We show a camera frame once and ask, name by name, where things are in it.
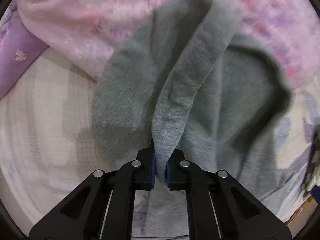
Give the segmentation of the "white floral bed sheet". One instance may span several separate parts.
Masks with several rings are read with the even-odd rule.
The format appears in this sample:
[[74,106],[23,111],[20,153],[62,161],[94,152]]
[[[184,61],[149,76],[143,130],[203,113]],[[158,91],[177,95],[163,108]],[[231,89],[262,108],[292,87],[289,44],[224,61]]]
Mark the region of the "white floral bed sheet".
[[[48,48],[1,100],[1,200],[26,235],[92,171],[108,169],[90,131],[94,85]],[[275,131],[276,162],[299,172],[298,183],[319,124],[319,75],[293,95]]]

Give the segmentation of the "grey zip hoodie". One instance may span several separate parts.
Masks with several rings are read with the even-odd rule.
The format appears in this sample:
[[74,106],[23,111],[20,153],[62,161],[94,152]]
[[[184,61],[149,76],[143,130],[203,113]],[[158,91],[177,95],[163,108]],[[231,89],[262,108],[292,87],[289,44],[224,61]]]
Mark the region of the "grey zip hoodie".
[[221,0],[169,0],[109,59],[92,125],[111,168],[155,146],[156,186],[138,193],[136,239],[187,237],[183,192],[165,186],[175,149],[210,172],[223,169],[278,213],[290,172],[276,166],[273,130],[290,91],[276,61]]

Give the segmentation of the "purple floral pillow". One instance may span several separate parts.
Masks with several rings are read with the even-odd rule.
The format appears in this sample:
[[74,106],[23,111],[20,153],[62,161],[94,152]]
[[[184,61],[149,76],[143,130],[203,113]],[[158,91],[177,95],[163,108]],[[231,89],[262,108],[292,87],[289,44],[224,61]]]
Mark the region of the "purple floral pillow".
[[1,26],[1,98],[47,48],[23,25],[17,4],[11,3]]

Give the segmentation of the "pink fluffy blanket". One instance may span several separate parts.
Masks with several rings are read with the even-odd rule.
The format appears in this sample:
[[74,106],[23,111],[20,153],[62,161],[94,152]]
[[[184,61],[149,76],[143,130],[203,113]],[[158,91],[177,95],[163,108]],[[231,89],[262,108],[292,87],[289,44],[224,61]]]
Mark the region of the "pink fluffy blanket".
[[[16,0],[24,26],[97,78],[122,40],[166,0]],[[241,29],[266,46],[291,87],[319,74],[319,17],[308,0],[229,0]]]

